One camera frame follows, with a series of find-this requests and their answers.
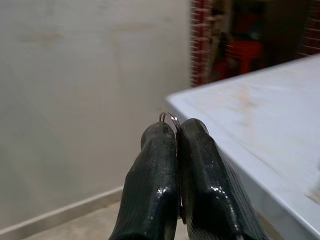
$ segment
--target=baseboard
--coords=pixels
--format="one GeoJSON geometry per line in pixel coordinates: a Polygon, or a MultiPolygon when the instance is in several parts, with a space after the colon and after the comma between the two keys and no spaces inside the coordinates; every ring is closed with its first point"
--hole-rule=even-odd
{"type": "Polygon", "coordinates": [[[105,208],[120,201],[122,190],[123,187],[119,187],[2,229],[0,230],[0,240],[21,240],[100,208],[105,208]]]}

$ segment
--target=white table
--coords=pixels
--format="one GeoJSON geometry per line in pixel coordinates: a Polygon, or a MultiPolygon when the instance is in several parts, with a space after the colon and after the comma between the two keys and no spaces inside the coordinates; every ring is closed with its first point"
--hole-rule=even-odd
{"type": "Polygon", "coordinates": [[[320,240],[320,55],[167,98],[181,122],[202,120],[255,209],[286,240],[320,240]]]}

